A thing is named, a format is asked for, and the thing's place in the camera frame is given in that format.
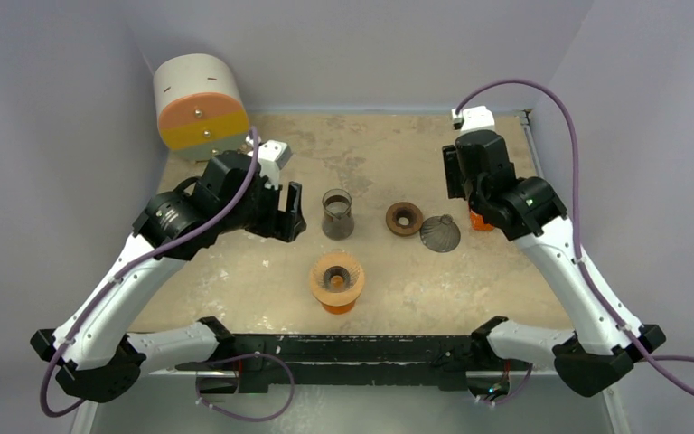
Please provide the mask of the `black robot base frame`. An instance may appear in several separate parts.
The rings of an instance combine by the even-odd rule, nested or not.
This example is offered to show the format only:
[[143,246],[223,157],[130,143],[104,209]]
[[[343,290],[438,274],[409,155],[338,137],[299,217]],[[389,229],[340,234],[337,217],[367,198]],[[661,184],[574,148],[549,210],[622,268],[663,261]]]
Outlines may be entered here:
[[243,393],[289,383],[486,392],[504,370],[527,366],[485,354],[471,335],[236,334],[209,360],[177,368],[238,373]]

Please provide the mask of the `clear ribbed glass dripper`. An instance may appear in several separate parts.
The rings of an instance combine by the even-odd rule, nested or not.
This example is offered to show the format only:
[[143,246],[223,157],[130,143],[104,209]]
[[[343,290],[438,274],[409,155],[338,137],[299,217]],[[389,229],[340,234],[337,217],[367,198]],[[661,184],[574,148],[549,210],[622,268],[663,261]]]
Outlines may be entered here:
[[317,287],[326,292],[342,293],[357,283],[361,270],[360,262],[353,255],[343,250],[333,250],[315,263],[314,281]]

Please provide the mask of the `orange glass carafe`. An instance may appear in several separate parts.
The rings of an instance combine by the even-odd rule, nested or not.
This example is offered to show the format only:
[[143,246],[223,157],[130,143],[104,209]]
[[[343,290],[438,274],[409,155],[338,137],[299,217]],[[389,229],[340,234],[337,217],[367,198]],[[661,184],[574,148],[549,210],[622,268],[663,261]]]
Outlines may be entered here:
[[350,303],[347,303],[344,305],[339,305],[339,306],[330,305],[330,304],[326,304],[326,303],[321,303],[321,306],[323,307],[323,309],[326,312],[328,312],[330,314],[343,315],[343,314],[350,312],[354,308],[355,304],[356,304],[356,301],[353,300]]

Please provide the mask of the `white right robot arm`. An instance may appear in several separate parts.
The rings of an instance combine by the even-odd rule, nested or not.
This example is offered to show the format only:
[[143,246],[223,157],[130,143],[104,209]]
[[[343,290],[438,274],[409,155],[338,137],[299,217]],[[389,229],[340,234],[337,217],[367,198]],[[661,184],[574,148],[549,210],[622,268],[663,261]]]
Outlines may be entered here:
[[496,316],[472,334],[474,361],[492,368],[515,360],[553,369],[576,394],[592,397],[621,380],[666,337],[640,321],[589,259],[574,251],[573,222],[548,181],[518,177],[505,139],[491,130],[461,134],[444,146],[447,194],[500,229],[539,270],[566,311],[571,328],[521,325]]

